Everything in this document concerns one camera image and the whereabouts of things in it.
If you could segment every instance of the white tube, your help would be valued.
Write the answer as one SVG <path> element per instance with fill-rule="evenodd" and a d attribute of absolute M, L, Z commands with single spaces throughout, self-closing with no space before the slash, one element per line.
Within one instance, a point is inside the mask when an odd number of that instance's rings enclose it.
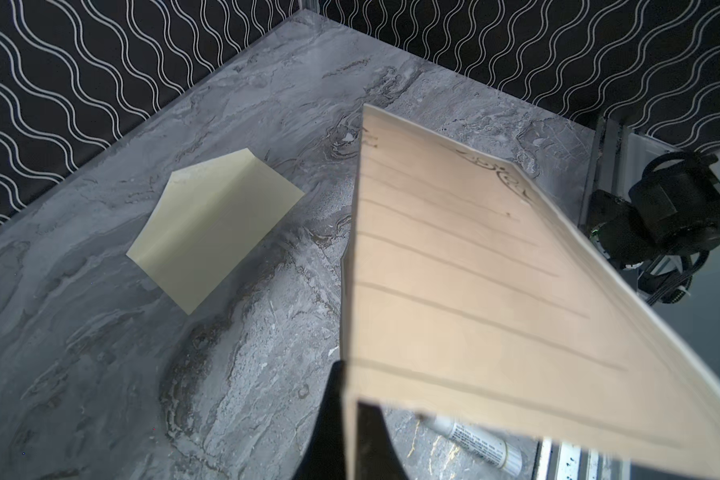
<path fill-rule="evenodd" d="M 482 428 L 461 425 L 443 416 L 423 416 L 423 423 L 465 450 L 484 458 L 489 464 L 517 477 L 523 468 L 523 457 L 517 447 L 506 443 Z"/>

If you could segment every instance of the patterned wallpaper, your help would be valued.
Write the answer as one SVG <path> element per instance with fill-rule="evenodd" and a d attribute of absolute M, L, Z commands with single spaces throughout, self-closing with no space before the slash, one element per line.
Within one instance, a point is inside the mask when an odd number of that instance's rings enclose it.
<path fill-rule="evenodd" d="M 321 14 L 594 128 L 720 148 L 720 0 L 319 0 Z"/>
<path fill-rule="evenodd" d="M 298 0 L 0 0 L 0 224 Z"/>

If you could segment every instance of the black patterned curtain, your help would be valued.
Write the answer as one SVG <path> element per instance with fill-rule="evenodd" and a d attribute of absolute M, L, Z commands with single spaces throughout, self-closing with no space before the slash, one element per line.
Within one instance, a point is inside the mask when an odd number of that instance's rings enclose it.
<path fill-rule="evenodd" d="M 0 0 L 0 224 L 298 0 Z"/>
<path fill-rule="evenodd" d="M 720 148 L 720 0 L 320 0 L 319 12 L 593 128 Z"/>

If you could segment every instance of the marble surface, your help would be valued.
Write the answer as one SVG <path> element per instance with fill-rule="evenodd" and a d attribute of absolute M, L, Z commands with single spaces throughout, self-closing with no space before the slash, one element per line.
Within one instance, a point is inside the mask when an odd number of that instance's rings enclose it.
<path fill-rule="evenodd" d="M 366 102 L 577 214 L 591 130 L 302 11 L 0 228 L 0 478 L 290 477 L 338 358 Z M 125 252 L 172 170 L 245 147 L 306 195 L 187 316 Z M 388 420 L 411 480 L 502 478 Z"/>

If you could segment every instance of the paper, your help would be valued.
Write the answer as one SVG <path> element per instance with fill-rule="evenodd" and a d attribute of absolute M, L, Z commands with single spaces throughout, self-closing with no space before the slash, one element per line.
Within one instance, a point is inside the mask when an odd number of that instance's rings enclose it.
<path fill-rule="evenodd" d="M 248 149 L 176 170 L 127 255 L 192 313 L 303 195 Z"/>
<path fill-rule="evenodd" d="M 720 381 L 533 182 L 363 115 L 342 304 L 348 472 L 365 399 L 720 478 Z"/>

